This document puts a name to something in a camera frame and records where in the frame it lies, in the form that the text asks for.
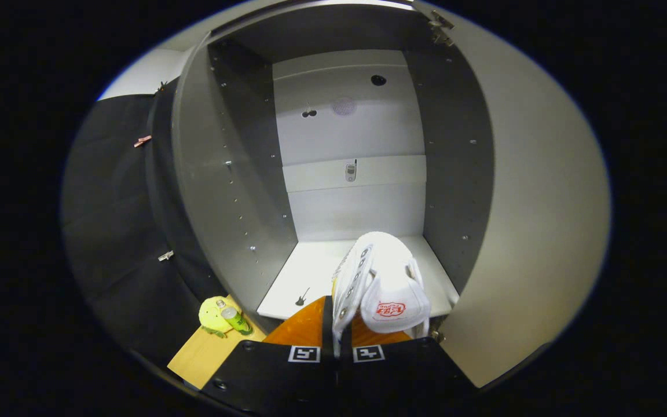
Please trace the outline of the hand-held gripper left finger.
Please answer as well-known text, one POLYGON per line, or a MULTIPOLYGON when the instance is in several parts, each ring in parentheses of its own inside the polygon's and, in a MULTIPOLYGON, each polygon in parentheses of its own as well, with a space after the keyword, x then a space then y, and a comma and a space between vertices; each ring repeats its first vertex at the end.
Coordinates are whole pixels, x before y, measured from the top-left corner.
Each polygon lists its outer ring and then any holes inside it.
POLYGON ((318 345, 239 342, 201 393, 246 416, 331 416, 335 401, 332 298, 323 299, 318 345))

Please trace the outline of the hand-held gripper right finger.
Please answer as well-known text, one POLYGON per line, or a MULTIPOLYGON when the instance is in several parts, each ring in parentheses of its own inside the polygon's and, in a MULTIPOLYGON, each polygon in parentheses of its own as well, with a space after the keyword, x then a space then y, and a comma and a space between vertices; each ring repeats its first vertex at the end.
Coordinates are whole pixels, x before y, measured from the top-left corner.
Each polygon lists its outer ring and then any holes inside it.
POLYGON ((450 415, 476 396, 476 386, 434 338, 390 344, 352 344, 342 333, 341 416, 450 415))

